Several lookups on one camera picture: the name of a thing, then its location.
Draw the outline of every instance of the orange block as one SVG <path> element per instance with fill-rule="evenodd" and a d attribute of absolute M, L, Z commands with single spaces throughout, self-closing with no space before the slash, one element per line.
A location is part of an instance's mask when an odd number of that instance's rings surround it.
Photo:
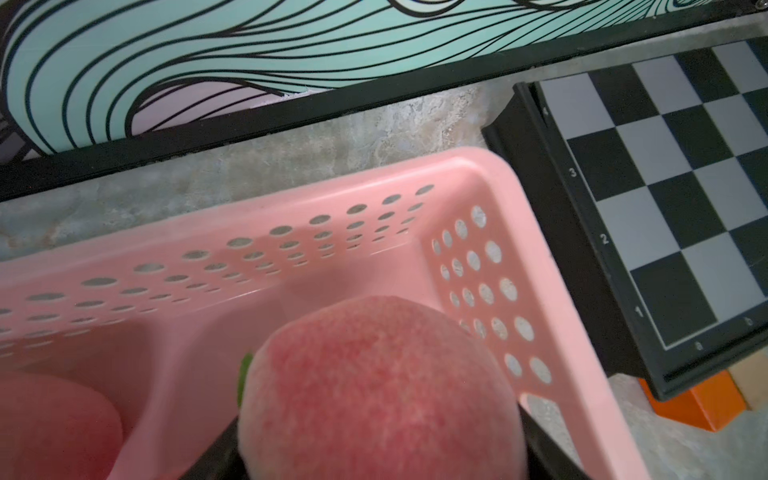
<path fill-rule="evenodd" d="M 640 379 L 640 385 L 656 415 L 710 432 L 719 432 L 746 410 L 744 398 L 727 370 L 666 402 L 654 398 L 645 380 Z"/>

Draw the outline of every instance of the mural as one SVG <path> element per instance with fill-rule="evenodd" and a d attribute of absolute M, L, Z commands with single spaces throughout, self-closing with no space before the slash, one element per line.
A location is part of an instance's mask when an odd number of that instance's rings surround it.
<path fill-rule="evenodd" d="M 6 2 L 0 163 L 710 1 Z"/>

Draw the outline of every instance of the gray marble surface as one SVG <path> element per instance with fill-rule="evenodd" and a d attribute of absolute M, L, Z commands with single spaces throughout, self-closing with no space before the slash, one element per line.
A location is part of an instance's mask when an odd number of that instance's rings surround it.
<path fill-rule="evenodd" d="M 768 35 L 768 14 L 657 37 L 0 204 L 0 262 L 67 243 L 458 146 L 485 146 L 519 81 Z M 655 416 L 637 382 L 611 378 L 652 477 L 766 478 L 768 409 L 745 412 L 717 434 Z M 567 444 L 556 409 L 531 406 Z"/>

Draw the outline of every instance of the teal wavy pattern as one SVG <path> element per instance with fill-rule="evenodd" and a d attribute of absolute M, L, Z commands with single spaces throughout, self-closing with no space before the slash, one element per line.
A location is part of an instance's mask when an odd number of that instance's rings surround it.
<path fill-rule="evenodd" d="M 175 85 L 342 88 L 709 1 L 36 0 L 5 29 L 2 113 L 53 154 L 130 135 Z"/>

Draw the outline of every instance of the pink plastic basket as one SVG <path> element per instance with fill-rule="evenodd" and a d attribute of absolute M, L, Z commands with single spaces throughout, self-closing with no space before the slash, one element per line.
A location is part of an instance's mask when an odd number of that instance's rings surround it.
<path fill-rule="evenodd" d="M 648 478 L 517 177 L 461 148 L 0 264 L 0 369 L 120 410 L 110 480 L 192 463 L 237 414 L 237 370 L 285 322 L 397 295 L 483 338 L 559 404 L 585 471 Z"/>

